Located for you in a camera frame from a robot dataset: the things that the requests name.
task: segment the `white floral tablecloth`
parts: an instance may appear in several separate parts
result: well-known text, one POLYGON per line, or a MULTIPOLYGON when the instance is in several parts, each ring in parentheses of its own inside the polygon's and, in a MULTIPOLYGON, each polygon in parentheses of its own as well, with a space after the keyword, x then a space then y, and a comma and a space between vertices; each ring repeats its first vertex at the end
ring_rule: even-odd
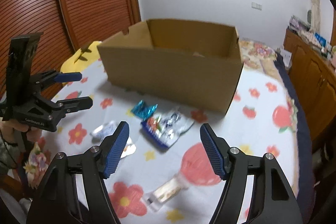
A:
MULTIPOLYGON (((63 151, 67 155, 83 153, 93 145, 89 133, 95 128, 109 121, 126 121, 136 152, 121 159, 115 174, 105 181, 121 223, 209 223, 225 182, 213 173, 200 143, 199 128, 208 122, 218 136, 246 154, 263 156, 266 152, 272 153, 297 194, 295 112, 286 99, 287 90, 276 79, 244 65, 237 92, 225 117, 180 105, 182 113, 196 122, 167 152, 161 153, 142 135, 141 121, 132 115, 130 109, 139 100, 158 104, 159 112, 169 111, 179 104, 113 86, 107 81, 100 60, 82 74, 80 82, 68 83, 53 101, 90 96, 93 106, 89 110, 68 114, 59 123, 57 132, 42 133, 43 137, 36 143, 26 165, 33 187, 38 185, 47 167, 45 163, 48 164, 57 152, 63 151), (196 172, 194 168, 199 160, 204 162, 202 172, 196 172), (157 213, 151 211, 142 202, 143 194, 157 189, 178 172, 189 181, 189 189, 182 190, 157 213)), ((81 176, 77 177, 77 188, 79 200, 87 205, 81 176)), ((249 176, 238 223, 246 221, 252 188, 253 177, 249 176)))

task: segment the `metal screw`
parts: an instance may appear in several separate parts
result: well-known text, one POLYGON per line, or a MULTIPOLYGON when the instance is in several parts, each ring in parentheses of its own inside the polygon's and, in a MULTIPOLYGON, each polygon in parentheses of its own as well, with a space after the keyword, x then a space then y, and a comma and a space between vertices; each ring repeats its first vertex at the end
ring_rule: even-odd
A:
POLYGON ((266 153, 265 157, 269 160, 274 159, 274 156, 271 153, 266 153))
POLYGON ((239 153, 239 149, 236 148, 236 147, 232 147, 232 148, 230 148, 230 152, 231 152, 232 154, 238 154, 238 153, 239 153))
POLYGON ((99 146, 98 146, 98 145, 94 145, 94 146, 92 146, 92 147, 90 148, 90 151, 91 151, 92 153, 98 152, 98 151, 99 151, 99 146))
POLYGON ((61 158, 63 158, 64 157, 64 153, 63 152, 58 152, 57 154, 56 154, 56 158, 57 159, 61 159, 61 158))

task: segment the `yellow cloth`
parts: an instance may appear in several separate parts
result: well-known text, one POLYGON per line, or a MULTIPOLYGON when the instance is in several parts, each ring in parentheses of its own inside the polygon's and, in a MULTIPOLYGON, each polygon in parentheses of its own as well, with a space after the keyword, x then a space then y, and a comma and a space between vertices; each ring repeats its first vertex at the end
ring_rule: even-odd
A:
POLYGON ((99 44, 99 41, 94 41, 89 46, 89 50, 91 52, 84 52, 82 54, 82 57, 86 58, 87 61, 83 61, 78 59, 78 57, 81 55, 82 51, 79 49, 72 57, 70 57, 68 60, 66 60, 63 65, 61 66, 61 72, 67 73, 67 72, 81 72, 84 69, 86 69, 89 65, 91 65, 94 61, 97 61, 100 56, 97 49, 97 45, 99 44))

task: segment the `cardboard box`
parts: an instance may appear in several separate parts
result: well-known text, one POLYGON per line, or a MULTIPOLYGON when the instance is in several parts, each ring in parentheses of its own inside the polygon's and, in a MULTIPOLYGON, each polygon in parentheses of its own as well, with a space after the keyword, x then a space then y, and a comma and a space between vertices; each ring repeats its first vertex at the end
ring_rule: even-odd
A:
POLYGON ((236 28, 208 22, 139 22, 98 50, 113 85, 222 113, 243 68, 236 28))

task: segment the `wooden cabinet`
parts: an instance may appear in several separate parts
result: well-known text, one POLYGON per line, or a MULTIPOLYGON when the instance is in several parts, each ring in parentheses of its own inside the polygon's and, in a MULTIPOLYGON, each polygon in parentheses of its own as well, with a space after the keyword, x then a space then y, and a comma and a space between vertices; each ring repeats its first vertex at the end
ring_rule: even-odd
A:
POLYGON ((289 77, 314 140, 336 115, 336 74, 328 61, 289 30, 284 46, 292 53, 289 77))

